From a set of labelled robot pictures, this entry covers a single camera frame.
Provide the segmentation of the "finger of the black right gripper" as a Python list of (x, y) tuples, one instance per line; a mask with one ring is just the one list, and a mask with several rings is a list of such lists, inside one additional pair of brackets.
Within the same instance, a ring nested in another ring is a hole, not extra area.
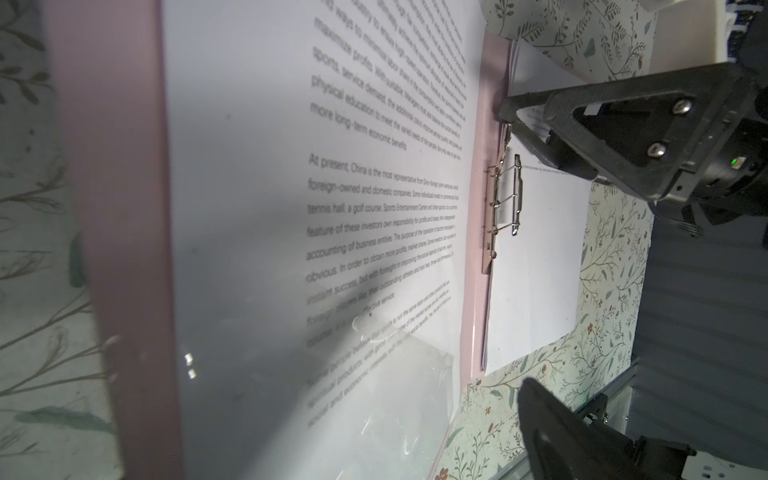
[[(598, 171), (577, 154), (550, 125), (544, 116), (544, 106), (560, 89), (531, 92), (506, 97), (498, 110), (498, 118), (545, 166), (575, 177), (595, 181)], [(533, 109), (538, 113), (534, 126), (528, 125), (520, 111)]]

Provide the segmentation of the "metal folder clip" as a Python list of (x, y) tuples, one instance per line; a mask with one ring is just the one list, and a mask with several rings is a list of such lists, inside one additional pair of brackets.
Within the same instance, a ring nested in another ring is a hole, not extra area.
[(510, 142), (511, 125), (502, 128), (502, 143), (498, 158), (486, 170), (486, 198), (483, 225), (482, 273), (491, 273), (498, 257), (497, 237), (503, 230), (516, 236), (521, 225), (523, 179), (522, 161)]

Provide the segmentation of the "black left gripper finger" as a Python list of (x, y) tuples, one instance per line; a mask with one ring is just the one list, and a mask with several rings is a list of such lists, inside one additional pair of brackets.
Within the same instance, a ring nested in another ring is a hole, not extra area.
[(632, 441), (598, 421), (588, 425), (533, 378), (518, 393), (520, 429), (536, 479), (648, 479)]

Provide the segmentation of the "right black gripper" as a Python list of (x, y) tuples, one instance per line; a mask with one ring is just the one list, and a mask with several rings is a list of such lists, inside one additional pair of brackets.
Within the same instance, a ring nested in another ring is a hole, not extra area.
[(560, 90), (555, 132), (598, 176), (654, 206), (700, 205), (713, 225), (767, 213), (767, 9), (728, 56), (724, 1), (650, 1), (649, 76)]

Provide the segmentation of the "pink file folder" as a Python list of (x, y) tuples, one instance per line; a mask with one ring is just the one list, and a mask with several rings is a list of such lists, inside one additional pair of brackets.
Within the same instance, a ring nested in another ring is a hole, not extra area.
[[(171, 173), (162, 5), (166, 1), (46, 1), (60, 130), (76, 196), (80, 248), (130, 479), (184, 473), (173, 284)], [(487, 88), (482, 56), (476, 107)], [(467, 377), (466, 276), (477, 214), (469, 182), (460, 350)]]

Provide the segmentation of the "white printed paper sheet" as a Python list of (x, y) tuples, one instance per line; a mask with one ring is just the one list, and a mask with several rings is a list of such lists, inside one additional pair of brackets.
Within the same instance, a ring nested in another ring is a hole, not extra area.
[(521, 141), (521, 225), (497, 237), (489, 274), (482, 369), (490, 374), (576, 325), (579, 272), (591, 185), (542, 164)]

